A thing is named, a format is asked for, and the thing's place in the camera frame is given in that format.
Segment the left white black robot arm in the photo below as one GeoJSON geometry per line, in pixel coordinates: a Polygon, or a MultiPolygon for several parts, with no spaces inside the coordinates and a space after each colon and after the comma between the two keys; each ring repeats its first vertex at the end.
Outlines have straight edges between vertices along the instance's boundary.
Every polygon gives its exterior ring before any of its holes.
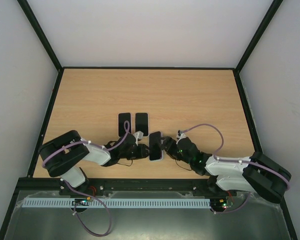
{"type": "Polygon", "coordinates": [[[150,155],[150,148],[139,141],[143,133],[125,133],[118,141],[97,145],[82,138],[76,130],[71,130],[43,144],[38,153],[42,167],[50,177],[60,177],[73,188],[88,182],[84,171],[76,164],[81,160],[95,163],[101,167],[116,165],[120,159],[139,160],[150,155]]]}

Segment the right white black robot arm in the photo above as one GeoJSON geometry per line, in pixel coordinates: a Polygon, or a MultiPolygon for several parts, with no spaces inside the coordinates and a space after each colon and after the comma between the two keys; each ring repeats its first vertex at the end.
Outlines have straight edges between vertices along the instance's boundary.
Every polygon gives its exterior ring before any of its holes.
{"type": "Polygon", "coordinates": [[[220,157],[200,151],[184,134],[178,139],[163,137],[158,143],[172,159],[188,164],[200,176],[208,176],[208,191],[214,196],[243,191],[279,204],[290,188],[291,173],[261,152],[240,158],[220,157]]]}

